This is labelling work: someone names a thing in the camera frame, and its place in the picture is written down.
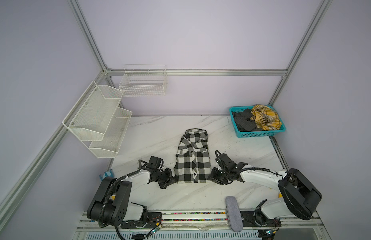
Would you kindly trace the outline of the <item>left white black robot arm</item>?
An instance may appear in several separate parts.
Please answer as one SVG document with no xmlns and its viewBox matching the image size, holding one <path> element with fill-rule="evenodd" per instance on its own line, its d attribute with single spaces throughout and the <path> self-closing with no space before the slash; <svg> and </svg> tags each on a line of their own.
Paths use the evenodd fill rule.
<svg viewBox="0 0 371 240">
<path fill-rule="evenodd" d="M 160 189 L 176 184 L 172 170 L 164 167 L 164 160 L 150 157 L 149 161 L 138 161 L 136 171 L 122 177 L 105 177 L 87 211 L 86 217 L 96 221 L 100 228 L 108 226 L 143 228 L 151 220 L 147 206 L 130 200 L 133 188 L 158 183 Z"/>
</svg>

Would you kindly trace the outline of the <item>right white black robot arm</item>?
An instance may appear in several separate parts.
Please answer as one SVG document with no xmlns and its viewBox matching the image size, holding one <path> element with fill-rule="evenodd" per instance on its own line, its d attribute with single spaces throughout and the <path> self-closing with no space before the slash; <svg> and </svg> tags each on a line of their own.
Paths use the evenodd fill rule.
<svg viewBox="0 0 371 240">
<path fill-rule="evenodd" d="M 250 222 L 257 227 L 278 224 L 280 217 L 294 215 L 308 221 L 313 217 L 322 194 L 294 168 L 288 171 L 273 171 L 266 168 L 247 167 L 247 163 L 236 164 L 227 154 L 215 151 L 215 160 L 220 169 L 213 168 L 209 179 L 218 185 L 229 185 L 235 181 L 253 183 L 279 191 L 280 198 L 263 200 L 252 211 Z"/>
</svg>

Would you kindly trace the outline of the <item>black white checkered shirt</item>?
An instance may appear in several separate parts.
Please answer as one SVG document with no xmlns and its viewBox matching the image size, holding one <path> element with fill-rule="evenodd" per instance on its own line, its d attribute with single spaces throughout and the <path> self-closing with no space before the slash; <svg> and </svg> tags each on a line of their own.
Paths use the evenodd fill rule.
<svg viewBox="0 0 371 240">
<path fill-rule="evenodd" d="M 174 166 L 179 184 L 204 184 L 211 174 L 208 133 L 203 129 L 189 129 L 182 135 Z"/>
</svg>

